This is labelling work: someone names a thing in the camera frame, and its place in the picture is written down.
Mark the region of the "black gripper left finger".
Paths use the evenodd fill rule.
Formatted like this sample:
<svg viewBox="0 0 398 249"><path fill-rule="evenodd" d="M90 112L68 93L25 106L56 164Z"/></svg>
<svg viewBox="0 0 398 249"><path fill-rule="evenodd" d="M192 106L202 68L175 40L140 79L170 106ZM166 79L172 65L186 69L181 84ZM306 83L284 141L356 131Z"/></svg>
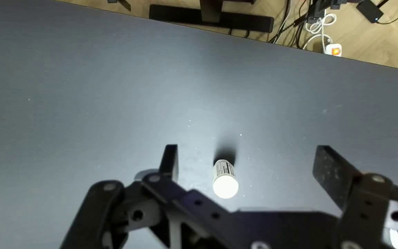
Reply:
<svg viewBox="0 0 398 249"><path fill-rule="evenodd" d="M168 144L165 146L161 163L158 169L143 170L136 176L139 182L163 182L165 180L179 180L179 146L176 144Z"/></svg>

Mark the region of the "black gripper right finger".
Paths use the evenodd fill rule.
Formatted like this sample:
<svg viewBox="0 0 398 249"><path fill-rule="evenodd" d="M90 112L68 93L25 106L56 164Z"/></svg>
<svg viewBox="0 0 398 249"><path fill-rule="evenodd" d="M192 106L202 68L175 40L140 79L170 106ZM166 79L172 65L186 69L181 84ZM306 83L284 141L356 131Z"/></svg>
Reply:
<svg viewBox="0 0 398 249"><path fill-rule="evenodd" d="M344 211L351 191L356 182L362 177L362 173L335 148L318 145L314 158L313 176L339 210Z"/></svg>

